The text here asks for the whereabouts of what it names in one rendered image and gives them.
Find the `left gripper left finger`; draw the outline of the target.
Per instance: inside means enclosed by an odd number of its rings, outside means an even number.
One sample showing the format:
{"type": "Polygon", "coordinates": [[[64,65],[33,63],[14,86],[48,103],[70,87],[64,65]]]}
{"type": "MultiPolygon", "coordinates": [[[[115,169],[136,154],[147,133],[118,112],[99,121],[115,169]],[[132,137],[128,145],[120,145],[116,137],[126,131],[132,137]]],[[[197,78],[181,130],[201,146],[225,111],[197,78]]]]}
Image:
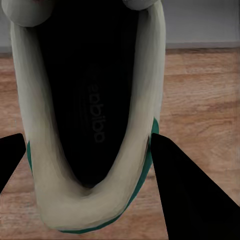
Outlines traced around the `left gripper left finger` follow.
{"type": "Polygon", "coordinates": [[[0,138],[0,193],[26,153],[22,133],[0,138]]]}

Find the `gym shoe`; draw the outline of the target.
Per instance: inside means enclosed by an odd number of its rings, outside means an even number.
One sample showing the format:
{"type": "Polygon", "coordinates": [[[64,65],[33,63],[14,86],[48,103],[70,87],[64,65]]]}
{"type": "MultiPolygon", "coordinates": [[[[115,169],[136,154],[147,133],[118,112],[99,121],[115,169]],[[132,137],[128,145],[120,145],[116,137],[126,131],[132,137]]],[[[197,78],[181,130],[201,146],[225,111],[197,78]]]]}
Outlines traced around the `gym shoe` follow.
{"type": "Polygon", "coordinates": [[[146,180],[159,134],[161,0],[1,0],[43,223],[102,229],[146,180]]]}

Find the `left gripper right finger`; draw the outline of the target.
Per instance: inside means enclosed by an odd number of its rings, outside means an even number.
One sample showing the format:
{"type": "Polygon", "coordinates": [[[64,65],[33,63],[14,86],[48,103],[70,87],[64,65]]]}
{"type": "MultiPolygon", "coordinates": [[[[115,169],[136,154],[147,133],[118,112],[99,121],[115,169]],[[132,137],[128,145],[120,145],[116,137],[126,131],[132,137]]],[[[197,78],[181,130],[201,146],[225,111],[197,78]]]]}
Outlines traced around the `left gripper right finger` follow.
{"type": "Polygon", "coordinates": [[[240,206],[170,138],[150,151],[169,240],[240,240],[240,206]]]}

